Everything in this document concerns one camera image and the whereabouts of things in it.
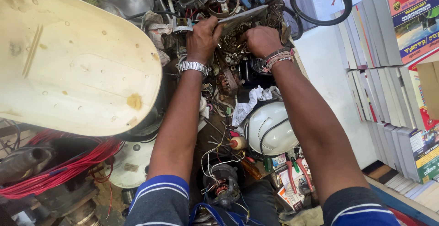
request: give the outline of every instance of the cardboard box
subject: cardboard box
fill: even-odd
[[[428,115],[439,120],[439,61],[418,64],[417,68]]]

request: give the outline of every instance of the wristwatch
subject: wristwatch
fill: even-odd
[[[191,62],[191,61],[183,61],[179,62],[178,65],[178,73],[181,75],[183,71],[186,70],[197,70],[200,71],[203,74],[203,78],[207,77],[207,74],[209,71],[212,70],[212,68],[207,67],[201,63],[198,62]]]

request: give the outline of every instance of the glue bottle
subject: glue bottle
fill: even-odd
[[[244,148],[247,148],[248,144],[247,144],[247,140],[245,140],[244,137],[233,137],[230,140],[230,143],[227,144],[228,146],[232,147],[232,149],[234,150],[241,150]]]

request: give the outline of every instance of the metal scrap pile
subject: metal scrap pile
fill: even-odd
[[[207,82],[218,85],[220,100],[235,95],[238,85],[252,87],[273,82],[261,59],[239,42],[245,31],[258,25],[276,28],[283,44],[292,47],[291,31],[282,16],[283,0],[156,0],[156,6],[161,11],[172,12],[163,17],[172,26],[173,35],[163,38],[173,45],[165,44],[162,50],[169,57],[178,58],[179,63],[186,60],[185,36],[194,24],[210,16],[227,23],[209,61],[213,76]]]

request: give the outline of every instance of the hand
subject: hand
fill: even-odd
[[[284,48],[276,29],[264,26],[257,26],[247,30],[242,36],[241,41],[247,41],[250,52],[258,58],[265,59],[274,51]]]
[[[194,31],[186,35],[186,60],[207,65],[207,60],[218,45],[223,27],[214,16],[195,24]]]

